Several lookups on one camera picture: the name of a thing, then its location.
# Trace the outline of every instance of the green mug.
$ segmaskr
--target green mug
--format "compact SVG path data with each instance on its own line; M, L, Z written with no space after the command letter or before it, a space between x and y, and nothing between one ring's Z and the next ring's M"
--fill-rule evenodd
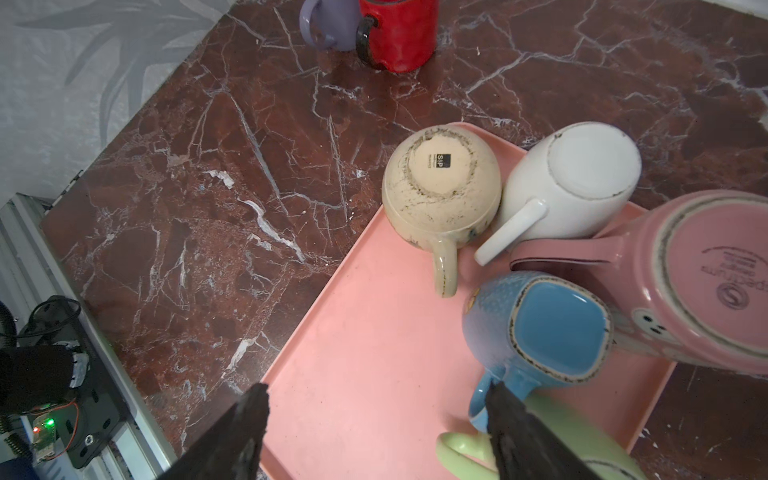
M537 393L525 400L525 406L603 480L647 480L623 448L573 410ZM437 439L436 453L442 466L460 480L498 480L491 441L485 433L443 433Z

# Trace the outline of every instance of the black square logo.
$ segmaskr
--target black square logo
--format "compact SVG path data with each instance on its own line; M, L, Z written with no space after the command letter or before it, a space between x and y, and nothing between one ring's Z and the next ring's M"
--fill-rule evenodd
M451 154L437 154L437 155L435 155L435 166L437 168L450 168L451 167Z

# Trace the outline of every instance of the green mug handle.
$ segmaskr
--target green mug handle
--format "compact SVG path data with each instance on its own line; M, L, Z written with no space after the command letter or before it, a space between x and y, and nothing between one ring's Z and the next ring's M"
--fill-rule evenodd
M482 462L493 464L491 438L485 433L442 433L435 446L437 459L459 480L498 480L498 472L476 462L467 455Z

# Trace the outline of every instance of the purple mug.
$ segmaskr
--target purple mug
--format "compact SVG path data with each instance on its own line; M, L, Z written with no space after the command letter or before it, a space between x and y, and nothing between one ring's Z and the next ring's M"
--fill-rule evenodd
M299 27L304 41L318 50L351 51L361 18L358 0L306 0L299 13ZM319 44L312 35L312 23L323 34Z

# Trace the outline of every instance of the white mug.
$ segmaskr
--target white mug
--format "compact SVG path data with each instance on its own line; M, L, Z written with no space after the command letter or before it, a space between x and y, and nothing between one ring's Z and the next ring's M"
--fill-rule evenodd
M491 148L460 127L417 131L392 153L384 170L382 203L408 243L432 252L435 290L456 293L456 249L491 224L502 197L502 177Z
M537 143L507 179L495 233L475 252L485 265L513 243L590 237L629 200L640 152L623 131L585 121Z

